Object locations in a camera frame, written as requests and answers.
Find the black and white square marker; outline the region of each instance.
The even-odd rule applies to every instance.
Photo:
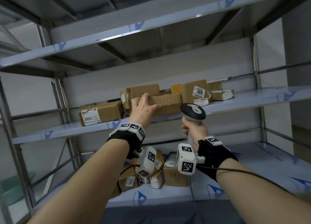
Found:
[[[149,152],[149,154],[148,154],[148,159],[149,159],[150,161],[154,162],[154,161],[155,161],[155,154],[153,154],[152,152]]]
[[[147,175],[149,175],[149,173],[148,173],[148,172],[145,172],[144,170],[138,172],[138,174],[140,174],[140,175],[142,175],[142,176],[147,176]]]
[[[192,149],[190,147],[181,146],[181,149],[186,152],[192,152]]]
[[[138,129],[138,125],[131,124],[130,128],[133,128],[133,129],[137,130]]]
[[[212,142],[218,142],[219,140],[216,138],[207,138],[208,141]]]
[[[182,171],[192,173],[192,169],[193,169],[193,163],[183,162],[183,166],[181,168]]]
[[[142,137],[144,137],[144,131],[142,130],[142,128],[139,128],[138,132],[140,133]]]

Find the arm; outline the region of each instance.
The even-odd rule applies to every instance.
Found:
[[[134,102],[129,122],[147,128],[159,105],[148,105],[144,94]],[[29,224],[99,223],[129,152],[126,140],[111,139],[102,146],[28,222]]]
[[[198,150],[198,140],[208,136],[207,127],[183,118],[183,129],[189,129],[193,150]],[[224,160],[219,168],[251,171],[234,159]],[[259,177],[235,171],[216,173],[221,188],[247,224],[253,223],[310,223],[311,205]]]

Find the white label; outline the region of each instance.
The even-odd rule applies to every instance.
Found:
[[[162,166],[162,162],[156,158],[156,161],[155,161],[155,168],[157,168],[158,170],[160,170]]]
[[[196,99],[196,100],[193,101],[193,103],[203,107],[203,106],[208,105],[208,98]]]
[[[193,96],[198,97],[198,98],[203,98],[204,94],[205,94],[205,89],[202,89],[197,86],[193,88],[193,93],[192,93]]]
[[[145,176],[140,176],[139,179],[141,182],[147,183],[147,178]]]
[[[121,101],[122,101],[122,103],[125,103],[125,95],[124,94],[122,94],[122,96],[121,96]]]
[[[207,94],[208,99],[211,99],[212,94],[208,90],[206,91],[206,94]]]
[[[82,112],[82,118],[86,126],[101,123],[97,108]]]
[[[150,177],[150,183],[152,188],[159,188],[158,179],[155,177]]]
[[[135,181],[135,176],[129,176],[129,177],[127,177],[125,186],[130,186],[130,187],[132,187],[133,184],[134,184],[134,181]]]
[[[170,157],[166,160],[165,167],[177,167],[177,157],[176,154],[170,155]]]

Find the person's right hand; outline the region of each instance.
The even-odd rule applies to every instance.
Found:
[[[196,125],[191,121],[188,121],[188,119],[184,116],[182,118],[183,125],[181,125],[181,128],[183,128],[183,133],[187,136],[190,136],[193,141],[193,150],[196,153],[199,150],[199,140],[205,140],[205,137],[208,136],[208,128],[203,124],[203,122],[200,123],[200,125]]]

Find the shelving unit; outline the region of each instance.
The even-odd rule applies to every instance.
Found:
[[[256,37],[254,35],[304,1],[306,0],[221,0],[219,2],[69,40],[67,42],[48,45],[41,49],[20,52],[19,54],[0,59],[0,69],[2,71],[55,78],[54,93],[59,108],[52,111],[19,116],[11,116],[3,86],[0,82],[0,113],[2,115],[3,127],[6,132],[18,175],[22,182],[25,202],[29,212],[31,213],[35,206],[38,205],[38,201],[36,201],[33,192],[34,184],[31,184],[27,177],[27,169],[20,149],[21,144],[45,139],[68,137],[66,143],[71,158],[65,163],[72,162],[75,170],[78,170],[82,166],[82,159],[73,136],[116,128],[121,122],[128,120],[128,118],[124,118],[122,120],[87,127],[82,127],[80,122],[72,122],[69,112],[69,103],[63,86],[63,79],[66,75],[59,74],[60,70],[64,70],[67,75],[83,74],[93,70],[95,62],[91,62],[87,55],[92,56],[95,54],[97,56],[96,61],[102,62],[106,65],[109,64],[111,60],[116,60],[112,66],[117,66],[162,55],[183,52],[226,40],[249,37],[253,44],[254,72],[242,76],[226,78],[224,80],[230,80],[236,77],[255,77],[257,89],[235,92],[234,99],[223,102],[212,102],[210,105],[205,106],[204,110],[206,114],[209,115],[248,108],[259,108],[262,141],[266,142],[266,131],[268,129],[265,126],[262,107],[270,104],[310,99],[311,86],[262,88],[259,79],[260,74],[301,66],[307,63],[259,71],[258,56],[256,53]],[[42,42],[48,42],[43,36],[40,37]],[[97,54],[98,49],[101,51],[104,49],[105,52]],[[72,61],[71,63],[66,62],[73,58],[79,58],[79,63],[77,65],[73,65]],[[58,61],[59,64],[46,64],[45,61],[51,60],[54,62]],[[25,136],[17,136],[13,124],[14,120],[22,120],[28,117],[49,113],[58,113],[62,125],[44,129]],[[155,116],[152,119],[152,123],[177,120],[181,119],[181,117],[181,113]],[[291,161],[293,161],[293,159],[297,161],[297,158],[294,158],[271,145],[266,152],[260,149],[260,146],[261,145],[257,144],[239,145],[236,147],[235,152],[241,155],[245,152],[249,156],[261,155],[262,157],[260,158],[266,159],[268,162],[270,161],[269,159],[272,159],[273,157],[279,157],[283,164],[287,166],[286,168],[292,166]],[[48,175],[39,180],[43,181],[48,178],[63,167],[65,163],[60,164]],[[298,163],[299,166],[301,165],[310,169],[309,165],[302,161],[298,160]],[[250,168],[254,167],[255,171],[271,178],[272,180],[274,179],[274,176],[272,175],[278,174],[279,172],[277,168],[270,172],[270,167],[266,168],[266,170],[261,170],[260,166],[257,164],[245,164]],[[309,174],[303,175],[306,179],[311,180]],[[276,182],[280,185],[292,192],[297,191],[295,189],[299,186],[289,185],[288,177],[285,178],[282,176],[278,177],[278,179],[279,180]],[[220,199],[222,199],[222,197],[218,195],[217,189],[219,191],[219,187],[216,186],[215,182],[209,178],[203,177],[199,171],[192,177],[192,188],[195,200],[212,199],[212,197],[207,196],[210,195],[211,193],[209,192],[212,191],[214,191],[214,198],[217,199],[217,197],[220,197]],[[107,207],[161,204],[191,200],[193,200],[193,197],[191,195],[190,187],[177,188],[165,185],[161,190],[156,190],[147,185],[143,185],[111,199]]]

